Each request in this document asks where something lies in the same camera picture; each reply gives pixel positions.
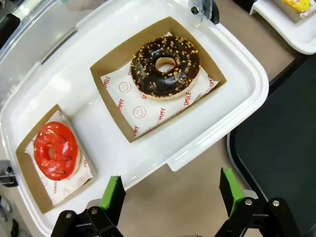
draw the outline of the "white plate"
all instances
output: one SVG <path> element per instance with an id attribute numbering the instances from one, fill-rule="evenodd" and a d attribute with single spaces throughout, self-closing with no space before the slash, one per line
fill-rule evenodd
<path id="1" fill-rule="evenodd" d="M 258 12 L 295 50 L 304 54 L 316 53 L 316 14 L 294 23 L 271 0 L 257 0 L 250 14 Z"/>
<path id="2" fill-rule="evenodd" d="M 116 126 L 94 84 L 90 66 L 145 27 L 171 16 L 188 29 L 217 63 L 227 83 L 198 105 L 129 143 Z M 111 175 L 129 188 L 168 163 L 177 170 L 239 125 L 265 101 L 263 67 L 221 24 L 193 16 L 173 0 L 111 0 L 78 25 L 78 32 L 45 64 L 25 76 L 1 113 L 1 134 L 18 179 L 20 194 L 39 230 L 50 236 L 59 213 L 81 213 L 100 198 Z M 17 163 L 15 150 L 56 103 L 98 170 L 96 182 L 66 203 L 42 214 Z"/>

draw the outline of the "screw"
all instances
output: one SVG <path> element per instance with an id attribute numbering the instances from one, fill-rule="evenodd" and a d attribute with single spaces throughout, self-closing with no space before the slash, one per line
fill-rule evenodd
<path id="1" fill-rule="evenodd" d="M 192 7 L 192 8 L 191 8 L 191 12 L 192 12 L 193 15 L 198 14 L 198 9 L 197 9 L 197 7 L 196 7 L 196 6 Z"/>
<path id="2" fill-rule="evenodd" d="M 274 201 L 272 202 L 272 204 L 273 204 L 273 206 L 279 206 L 279 205 L 280 205 L 280 203 L 279 203 L 278 200 L 274 200 Z"/>
<path id="3" fill-rule="evenodd" d="M 5 174 L 6 175 L 10 175 L 12 173 L 12 167 L 11 166 L 8 166 L 6 169 L 5 169 Z"/>
<path id="4" fill-rule="evenodd" d="M 250 205 L 252 204 L 252 200 L 247 199 L 247 200 L 245 201 L 245 203 L 246 203 L 247 206 L 250 206 Z"/>
<path id="5" fill-rule="evenodd" d="M 92 214 L 92 215 L 95 215 L 95 214 L 97 214 L 97 212 L 98 212 L 98 209 L 97 209 L 97 208 L 94 208 L 94 209 L 92 209 L 91 214 Z"/>

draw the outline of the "black tray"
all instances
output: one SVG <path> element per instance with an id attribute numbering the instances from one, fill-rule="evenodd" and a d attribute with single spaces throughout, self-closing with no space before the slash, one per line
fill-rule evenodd
<path id="1" fill-rule="evenodd" d="M 231 162 L 259 198 L 284 198 L 301 236 L 316 236 L 316 54 L 270 83 L 264 105 L 227 137 Z"/>

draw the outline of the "donut hole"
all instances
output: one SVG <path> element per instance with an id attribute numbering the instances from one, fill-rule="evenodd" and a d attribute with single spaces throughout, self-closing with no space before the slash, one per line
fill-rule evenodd
<path id="1" fill-rule="evenodd" d="M 55 153 L 55 149 L 52 145 L 48 145 L 48 154 L 49 154 L 49 158 L 53 159 Z"/>
<path id="2" fill-rule="evenodd" d="M 159 58 L 156 61 L 156 68 L 158 71 L 164 73 L 170 69 L 173 69 L 174 66 L 176 66 L 175 61 L 173 60 L 173 58 Z"/>

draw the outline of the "red glazed donut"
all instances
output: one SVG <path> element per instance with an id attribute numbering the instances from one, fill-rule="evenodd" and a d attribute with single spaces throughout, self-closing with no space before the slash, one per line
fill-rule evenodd
<path id="1" fill-rule="evenodd" d="M 40 128 L 34 143 L 34 157 L 39 169 L 51 180 L 71 176 L 79 165 L 80 150 L 71 130 L 60 122 Z"/>

